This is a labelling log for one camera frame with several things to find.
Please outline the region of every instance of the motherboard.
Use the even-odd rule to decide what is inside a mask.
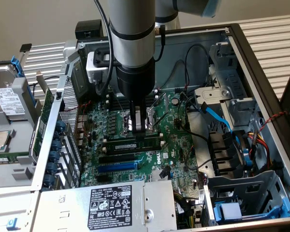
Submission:
[[[197,197],[197,172],[184,164],[185,156],[191,166],[196,166],[192,137],[174,124],[179,99],[178,93],[166,92],[148,107],[146,136],[141,141],[132,136],[128,110],[112,111],[101,102],[88,109],[88,120],[82,127],[92,141],[84,140],[83,144],[81,186],[171,179],[174,190]],[[161,178],[163,170],[170,176]]]

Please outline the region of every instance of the warning label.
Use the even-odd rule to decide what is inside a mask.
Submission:
[[[132,225],[132,186],[91,190],[88,228],[101,230]]]
[[[0,88],[0,106],[7,116],[25,114],[24,107],[12,88]]]

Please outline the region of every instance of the robotic arm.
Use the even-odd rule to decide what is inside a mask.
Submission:
[[[155,86],[155,27],[166,25],[167,29],[174,29],[172,22],[178,20],[178,11],[214,16],[218,3],[219,0],[108,0],[108,36],[118,62],[119,90],[130,101],[134,134],[145,132],[145,97]]]

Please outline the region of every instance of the blue pcie slot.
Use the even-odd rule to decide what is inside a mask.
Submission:
[[[99,166],[98,172],[106,173],[106,172],[115,172],[115,171],[131,170],[131,169],[137,170],[137,163],[129,162],[129,163]]]

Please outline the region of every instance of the white wall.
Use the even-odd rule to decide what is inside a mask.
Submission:
[[[108,15],[107,1],[100,0]],[[222,0],[214,18],[180,13],[182,27],[290,14],[290,0]],[[0,0],[0,59],[18,55],[22,44],[74,39],[78,21],[98,19],[93,0]]]

